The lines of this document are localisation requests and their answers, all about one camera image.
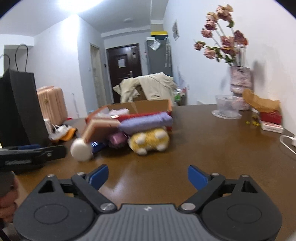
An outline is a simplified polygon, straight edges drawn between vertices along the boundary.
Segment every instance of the wall picture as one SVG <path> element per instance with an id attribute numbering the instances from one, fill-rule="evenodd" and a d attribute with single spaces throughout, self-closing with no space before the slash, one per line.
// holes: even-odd
<path id="1" fill-rule="evenodd" d="M 175 21 L 175 23 L 173 25 L 172 31 L 173 31 L 174 39 L 177 40 L 180 37 L 178 27 L 177 27 L 177 20 Z"/>

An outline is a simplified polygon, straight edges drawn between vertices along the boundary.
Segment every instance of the gray refrigerator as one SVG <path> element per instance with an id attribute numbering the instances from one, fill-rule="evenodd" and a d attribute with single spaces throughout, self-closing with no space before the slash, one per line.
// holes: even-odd
<path id="1" fill-rule="evenodd" d="M 163 72 L 168 76 L 173 76 L 172 73 L 172 61 L 170 54 L 170 47 L 166 48 L 166 40 L 158 40 L 161 45 L 157 50 L 153 50 L 150 45 L 154 40 L 146 40 L 146 57 L 149 74 L 156 74 Z"/>

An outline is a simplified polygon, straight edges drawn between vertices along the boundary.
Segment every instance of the human hand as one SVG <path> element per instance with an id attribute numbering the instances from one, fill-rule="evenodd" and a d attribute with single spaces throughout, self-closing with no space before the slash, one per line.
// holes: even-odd
<path id="1" fill-rule="evenodd" d="M 18 183 L 14 179 L 13 189 L 7 193 L 4 197 L 0 198 L 0 219 L 5 223 L 11 223 L 13 214 L 17 209 L 15 200 L 18 198 Z"/>

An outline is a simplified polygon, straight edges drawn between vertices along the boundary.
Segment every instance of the table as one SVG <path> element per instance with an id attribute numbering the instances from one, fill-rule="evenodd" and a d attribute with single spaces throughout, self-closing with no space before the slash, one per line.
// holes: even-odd
<path id="1" fill-rule="evenodd" d="M 187 168 L 194 164 L 226 178 L 249 174 L 279 207 L 283 226 L 277 241 L 286 240 L 296 230 L 296 156 L 279 142 L 280 134 L 247 125 L 251 112 L 242 112 L 239 120 L 224 120 L 211 114 L 215 108 L 216 105 L 175 107 L 171 143 L 164 153 L 138 156 L 129 148 L 107 148 L 93 161 L 77 162 L 68 154 L 40 170 L 19 175 L 21 199 L 47 174 L 70 178 L 77 172 L 88 173 L 107 164 L 109 179 L 100 192 L 116 205 L 180 205 L 196 192 L 187 180 Z M 80 119 L 72 121 L 72 125 L 81 131 L 85 123 Z"/>

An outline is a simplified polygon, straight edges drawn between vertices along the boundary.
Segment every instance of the suitcase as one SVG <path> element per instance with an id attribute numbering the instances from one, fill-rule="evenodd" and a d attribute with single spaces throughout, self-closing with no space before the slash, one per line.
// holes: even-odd
<path id="1" fill-rule="evenodd" d="M 68 118 L 64 95 L 61 88 L 45 86 L 37 90 L 39 104 L 44 119 L 53 125 L 61 125 Z"/>

